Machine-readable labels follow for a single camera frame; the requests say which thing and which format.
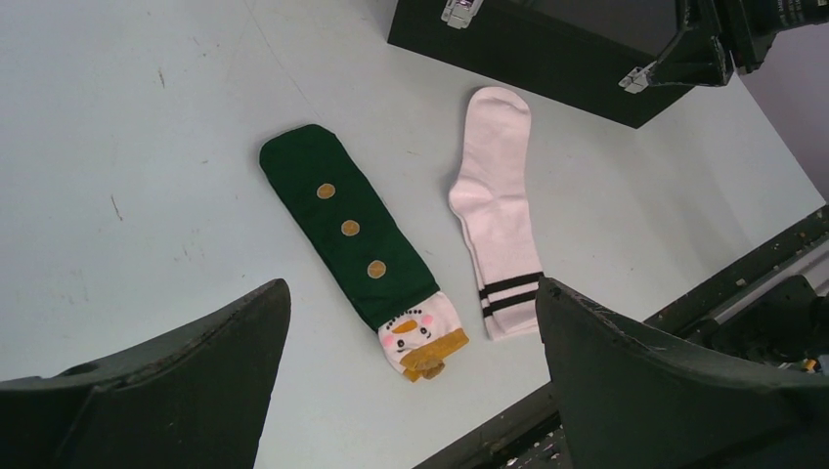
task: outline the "scuff mark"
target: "scuff mark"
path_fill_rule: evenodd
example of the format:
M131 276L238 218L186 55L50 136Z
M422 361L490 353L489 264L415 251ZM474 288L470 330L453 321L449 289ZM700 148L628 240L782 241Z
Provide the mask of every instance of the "scuff mark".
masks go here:
M280 58L277 56L277 53L274 52L274 48L271 46L271 42L268 41L268 37L265 35L265 31L262 30L262 26L259 25L259 21L253 15L253 10L250 8L249 5L247 5L247 2L244 2L244 6L247 7L247 12L250 16L250 19L253 20L253 24L256 26L257 29L259 29L259 34L262 36L262 40L265 41L265 46L268 47L268 51L271 53L271 56L274 58L274 61L276 61L277 65L282 70L284 70L285 75L287 75L287 78L293 84L293 87L296 88L296 91L299 92L299 96L301 96L302 99L305 100L305 104L308 105L308 107L311 109L311 112L314 112L314 115L316 115L318 119L322 119L320 115L317 113L317 110L314 109L314 106L311 104L311 102L308 101L308 97L305 96L305 92L303 92L302 88L299 87L299 84L296 83L296 80L293 78L293 75L290 73L290 70L284 67L282 61L280 61Z
M114 194L110 194L110 195L109 195L109 200L111 200L111 201L112 201L112 208L114 208L114 209L115 209L115 215L117 215L118 220L120 220L120 221L122 221L122 222L123 222L123 221L124 221L124 217L122 217L122 216L121 216L121 211L120 211L120 210L118 210L118 204L117 204L117 203L115 203L115 195L114 195Z

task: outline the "white table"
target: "white table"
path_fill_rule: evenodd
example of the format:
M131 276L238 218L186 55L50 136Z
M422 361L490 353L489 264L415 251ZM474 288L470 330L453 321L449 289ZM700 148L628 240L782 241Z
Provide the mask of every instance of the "white table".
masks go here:
M257 468L412 467L547 382L538 338L486 339L447 206L465 105L494 82L386 45L393 9L0 6L0 379L54 375L284 277L292 322ZM546 272L637 320L823 204L738 80L638 131L519 93ZM258 168L266 140L310 122L459 310L471 343L432 382L385 362Z

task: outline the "black machine part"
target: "black machine part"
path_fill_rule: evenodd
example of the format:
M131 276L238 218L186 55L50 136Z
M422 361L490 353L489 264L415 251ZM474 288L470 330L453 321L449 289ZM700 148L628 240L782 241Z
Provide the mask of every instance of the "black machine part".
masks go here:
M626 91L726 85L735 67L742 74L760 68L778 32L829 21L826 0L677 0L676 5L678 33L656 61L619 83Z
M829 467L829 378L730 357L553 279L539 327L573 467Z
M54 378L0 382L0 467L253 467L289 318L274 280Z
M788 277L707 339L714 350L772 365L829 354L829 302L804 276Z

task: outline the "white wall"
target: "white wall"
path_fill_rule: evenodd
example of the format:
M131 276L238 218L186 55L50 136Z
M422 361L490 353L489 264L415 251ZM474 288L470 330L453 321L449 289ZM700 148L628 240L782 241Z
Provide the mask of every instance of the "white wall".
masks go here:
M829 199L829 24L779 34L761 69L742 79Z

